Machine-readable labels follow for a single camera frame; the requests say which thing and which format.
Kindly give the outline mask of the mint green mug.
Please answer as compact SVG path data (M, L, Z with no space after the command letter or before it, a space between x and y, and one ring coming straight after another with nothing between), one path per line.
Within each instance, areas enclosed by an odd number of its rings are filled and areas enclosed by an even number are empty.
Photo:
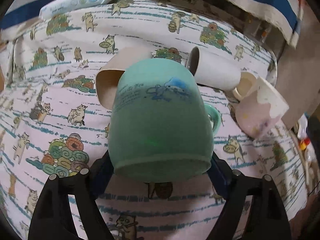
M208 171L221 115L203 101L187 68L146 59L118 83L108 152L116 175L150 183L186 180Z

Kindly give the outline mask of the pink and cream cup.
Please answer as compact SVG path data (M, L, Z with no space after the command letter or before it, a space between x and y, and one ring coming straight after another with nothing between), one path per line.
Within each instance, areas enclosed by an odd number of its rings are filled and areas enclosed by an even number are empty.
M258 77L235 108L238 126L249 137L263 137L289 110L283 96L264 78Z

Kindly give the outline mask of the beige cardboard cup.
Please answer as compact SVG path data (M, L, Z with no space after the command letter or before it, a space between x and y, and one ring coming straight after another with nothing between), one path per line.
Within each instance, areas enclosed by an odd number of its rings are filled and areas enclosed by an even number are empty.
M151 50L144 46L126 47L114 55L99 70L95 78L96 93L100 104L104 108L112 110L121 76L131 65L151 58Z

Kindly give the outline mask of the red yellow toy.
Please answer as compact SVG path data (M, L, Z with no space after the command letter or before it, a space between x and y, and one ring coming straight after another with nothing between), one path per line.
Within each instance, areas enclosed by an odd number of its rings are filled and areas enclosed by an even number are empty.
M301 151L306 150L307 146L310 144L311 140L306 137L305 139L302 139L299 141L299 148Z

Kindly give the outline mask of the cartoon print bed sheet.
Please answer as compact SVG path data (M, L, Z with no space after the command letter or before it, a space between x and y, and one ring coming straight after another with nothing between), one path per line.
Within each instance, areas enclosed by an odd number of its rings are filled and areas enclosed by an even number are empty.
M108 147L111 111L100 105L95 76L125 47L148 46L155 58L184 64L195 46L267 77L272 56L220 20L148 0L118 0L41 22L1 51L7 84L1 93L1 211L18 238L27 239L35 204L48 176L73 176ZM279 122L251 140L234 119L236 101L199 87L221 113L214 151L247 176L274 179L289 219L307 200L295 143ZM206 239L224 204L208 176L174 184L169 199L148 186L112 176L98 208L121 239Z

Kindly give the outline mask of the cream tumbler lid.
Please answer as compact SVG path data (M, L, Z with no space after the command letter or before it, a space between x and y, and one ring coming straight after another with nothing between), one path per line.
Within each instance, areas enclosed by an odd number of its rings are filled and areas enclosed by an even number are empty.
M257 78L250 72L242 72L239 84L232 90L233 96L241 101L255 84Z

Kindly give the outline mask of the brown cardboard panel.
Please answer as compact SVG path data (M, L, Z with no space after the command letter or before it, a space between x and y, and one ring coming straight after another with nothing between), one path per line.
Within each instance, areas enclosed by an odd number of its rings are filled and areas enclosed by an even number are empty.
M278 61L276 89L290 107L282 117L288 129L319 105L319 21L309 5L296 48L287 47Z

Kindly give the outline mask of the white cylindrical tumbler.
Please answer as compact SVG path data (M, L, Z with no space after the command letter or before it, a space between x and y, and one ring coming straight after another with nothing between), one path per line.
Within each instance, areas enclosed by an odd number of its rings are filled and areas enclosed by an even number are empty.
M219 90L233 90L240 82L241 70L232 61L194 47L189 53L185 67L197 84Z

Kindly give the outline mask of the wet wipes pack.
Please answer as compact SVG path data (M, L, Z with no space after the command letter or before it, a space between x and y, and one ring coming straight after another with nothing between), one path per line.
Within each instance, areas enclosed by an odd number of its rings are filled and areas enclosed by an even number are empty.
M59 14L104 5L111 1L112 0L54 0L40 9L39 18L48 20Z

